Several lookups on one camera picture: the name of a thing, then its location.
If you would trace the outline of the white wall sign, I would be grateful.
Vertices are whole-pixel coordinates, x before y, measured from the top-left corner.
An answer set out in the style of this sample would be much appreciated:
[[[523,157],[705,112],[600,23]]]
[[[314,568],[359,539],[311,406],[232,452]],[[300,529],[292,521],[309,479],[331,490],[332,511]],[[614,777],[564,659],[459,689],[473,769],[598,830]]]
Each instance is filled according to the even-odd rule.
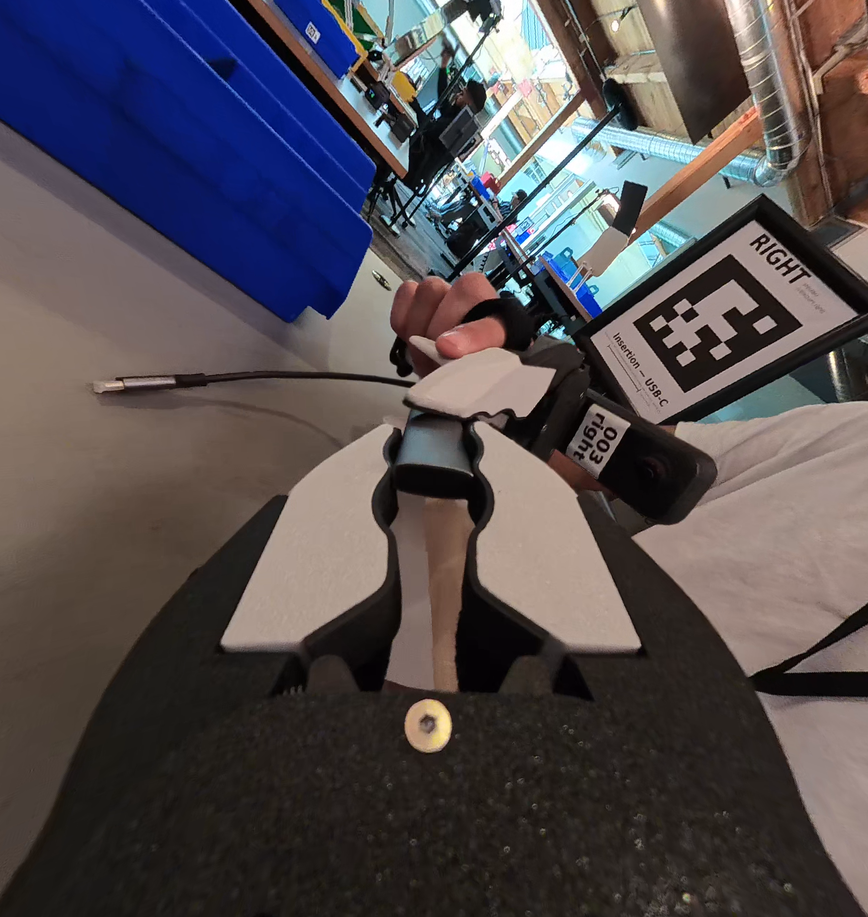
[[[868,333],[868,282],[760,195],[574,335],[600,393],[699,421]]]

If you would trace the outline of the brown wooden table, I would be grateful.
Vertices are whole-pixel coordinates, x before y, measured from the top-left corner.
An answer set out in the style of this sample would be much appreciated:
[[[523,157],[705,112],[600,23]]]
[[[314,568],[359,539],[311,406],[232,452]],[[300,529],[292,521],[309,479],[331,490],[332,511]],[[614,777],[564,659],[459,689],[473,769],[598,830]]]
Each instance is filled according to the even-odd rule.
[[[350,128],[357,130],[360,142],[370,148],[372,154],[399,180],[404,179],[409,166],[407,141],[397,141],[392,129],[384,121],[380,125],[376,124],[379,114],[353,84],[351,77],[335,77],[312,49],[310,41],[299,35],[289,18],[274,2],[255,1],[247,2],[246,5],[272,30],[288,54],[318,84],[320,100],[329,101],[334,113],[340,114]]]

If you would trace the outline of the white t-shirt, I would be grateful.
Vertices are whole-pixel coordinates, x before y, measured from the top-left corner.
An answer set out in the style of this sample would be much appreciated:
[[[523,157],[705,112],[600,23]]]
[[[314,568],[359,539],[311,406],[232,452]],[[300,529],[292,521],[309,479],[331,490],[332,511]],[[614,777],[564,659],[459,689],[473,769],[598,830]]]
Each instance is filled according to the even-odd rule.
[[[715,485],[680,523],[634,535],[747,675],[868,603],[868,402],[682,423]],[[760,694],[827,853],[868,915],[868,699]]]

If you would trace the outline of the blue plastic bin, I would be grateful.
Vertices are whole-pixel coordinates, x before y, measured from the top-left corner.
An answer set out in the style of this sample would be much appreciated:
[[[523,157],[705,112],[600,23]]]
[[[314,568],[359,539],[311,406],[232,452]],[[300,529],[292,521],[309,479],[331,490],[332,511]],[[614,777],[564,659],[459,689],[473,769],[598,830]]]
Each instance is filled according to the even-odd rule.
[[[231,2],[0,1],[0,120],[286,322],[371,245],[371,158]]]

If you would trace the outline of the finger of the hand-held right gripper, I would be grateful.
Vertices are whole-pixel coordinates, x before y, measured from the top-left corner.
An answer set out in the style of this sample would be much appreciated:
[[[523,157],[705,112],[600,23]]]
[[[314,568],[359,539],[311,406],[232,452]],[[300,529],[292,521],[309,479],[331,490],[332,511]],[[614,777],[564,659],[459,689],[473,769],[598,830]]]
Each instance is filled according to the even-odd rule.
[[[528,417],[548,393],[554,368],[531,365],[509,350],[488,349],[449,361],[408,388],[410,409],[462,421]]]

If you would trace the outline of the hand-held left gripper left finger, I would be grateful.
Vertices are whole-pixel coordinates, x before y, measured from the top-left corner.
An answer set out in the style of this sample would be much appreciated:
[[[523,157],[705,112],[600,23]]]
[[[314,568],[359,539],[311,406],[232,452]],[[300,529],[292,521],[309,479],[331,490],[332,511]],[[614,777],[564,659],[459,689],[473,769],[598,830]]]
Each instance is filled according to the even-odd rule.
[[[382,424],[291,489],[222,650],[304,650],[308,638],[382,590],[397,558],[391,460],[401,434]]]

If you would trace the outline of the silver air duct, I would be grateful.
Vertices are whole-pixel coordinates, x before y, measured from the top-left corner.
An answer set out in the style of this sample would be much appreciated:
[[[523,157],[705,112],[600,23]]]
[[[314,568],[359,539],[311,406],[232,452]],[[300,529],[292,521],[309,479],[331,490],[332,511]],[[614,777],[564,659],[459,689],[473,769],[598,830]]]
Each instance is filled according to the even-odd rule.
[[[804,160],[813,141],[813,117],[792,5],[784,1],[745,2],[746,38],[740,53],[757,109],[764,154],[754,183],[782,183]]]
[[[578,117],[571,123],[570,130],[579,140],[593,136],[594,140],[611,148],[680,165],[692,163],[710,146],[709,142],[692,144],[688,140],[643,128],[628,130],[617,122],[611,122],[602,129],[598,126],[599,121],[594,118]],[[732,158],[719,173],[726,180],[739,181],[759,188],[771,187],[774,184],[763,153],[742,152]]]

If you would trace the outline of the person's right hand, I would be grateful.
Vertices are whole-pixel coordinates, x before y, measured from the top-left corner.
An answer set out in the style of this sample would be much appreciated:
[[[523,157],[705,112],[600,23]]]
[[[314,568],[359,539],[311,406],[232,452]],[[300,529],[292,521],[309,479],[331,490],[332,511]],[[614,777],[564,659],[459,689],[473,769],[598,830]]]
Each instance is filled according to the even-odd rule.
[[[524,315],[522,306],[499,296],[483,273],[467,272],[455,281],[438,276],[405,281],[394,295],[390,324],[421,379],[440,361],[501,349],[509,338],[512,348],[520,349],[522,330],[531,330]]]

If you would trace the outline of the person's right forearm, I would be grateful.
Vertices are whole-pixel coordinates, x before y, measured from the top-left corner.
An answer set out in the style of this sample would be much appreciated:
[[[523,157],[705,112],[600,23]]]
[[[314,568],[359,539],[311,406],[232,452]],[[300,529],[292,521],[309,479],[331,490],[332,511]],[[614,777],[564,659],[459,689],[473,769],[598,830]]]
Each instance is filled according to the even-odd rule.
[[[582,468],[576,461],[569,458],[565,453],[554,450],[547,461],[547,465],[577,494],[590,492],[609,495],[611,493],[611,491],[600,484],[598,479],[590,475],[587,470]]]

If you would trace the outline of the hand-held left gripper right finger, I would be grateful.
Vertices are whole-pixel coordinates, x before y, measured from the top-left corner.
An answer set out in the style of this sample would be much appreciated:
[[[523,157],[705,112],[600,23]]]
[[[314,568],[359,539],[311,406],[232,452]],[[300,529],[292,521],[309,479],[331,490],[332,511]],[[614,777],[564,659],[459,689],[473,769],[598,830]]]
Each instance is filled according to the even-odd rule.
[[[633,655],[635,626],[574,490],[484,422],[472,424],[484,506],[472,584],[574,655]]]

